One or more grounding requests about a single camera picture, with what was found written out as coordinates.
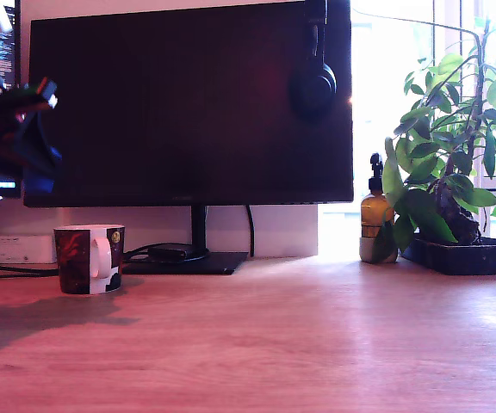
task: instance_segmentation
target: white wall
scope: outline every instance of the white wall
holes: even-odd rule
[[[29,28],[33,19],[240,3],[266,3],[266,0],[22,0],[22,79],[28,78]],[[253,215],[257,256],[317,253],[317,206],[255,206]],[[0,234],[51,233],[58,225],[88,223],[124,224],[127,250],[146,243],[190,240],[187,207],[29,209],[20,200],[0,201]],[[211,250],[248,250],[249,244],[243,207],[209,208],[208,247]]]

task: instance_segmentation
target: monitor base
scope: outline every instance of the monitor base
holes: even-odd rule
[[[230,275],[246,259],[247,252],[210,252],[200,260],[161,263],[124,263],[123,274]]]

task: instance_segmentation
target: black monitor screen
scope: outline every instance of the black monitor screen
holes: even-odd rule
[[[3,0],[13,31],[0,34],[0,73],[8,89],[19,83],[19,10],[18,0]],[[18,180],[0,175],[0,198],[20,198],[21,183]]]
[[[31,83],[58,85],[42,114],[63,156],[31,207],[351,201],[350,7],[329,1],[326,63],[338,92],[297,116],[304,4],[266,3],[32,21]]]

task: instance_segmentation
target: plant pot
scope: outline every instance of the plant pot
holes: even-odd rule
[[[401,256],[447,275],[496,274],[496,239],[481,239],[483,245],[441,245],[416,234]]]

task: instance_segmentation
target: monitor stand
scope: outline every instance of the monitor stand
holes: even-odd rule
[[[192,245],[206,249],[205,205],[190,207]],[[124,263],[123,274],[204,274],[229,275],[246,259],[247,252],[209,252],[203,258],[187,262],[129,262]]]

